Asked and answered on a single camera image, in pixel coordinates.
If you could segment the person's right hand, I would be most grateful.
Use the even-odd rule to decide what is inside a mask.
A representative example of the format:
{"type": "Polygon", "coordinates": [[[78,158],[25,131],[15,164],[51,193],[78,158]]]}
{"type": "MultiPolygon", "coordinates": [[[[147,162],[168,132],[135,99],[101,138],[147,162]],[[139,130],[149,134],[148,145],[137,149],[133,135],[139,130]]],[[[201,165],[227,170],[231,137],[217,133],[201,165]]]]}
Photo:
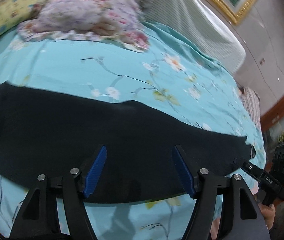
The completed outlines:
{"type": "Polygon", "coordinates": [[[268,230],[270,230],[273,227],[275,220],[275,214],[276,214],[275,206],[274,204],[271,204],[270,206],[265,206],[258,200],[257,194],[255,194],[254,197],[259,206],[261,214],[264,218],[265,224],[268,230]]]}

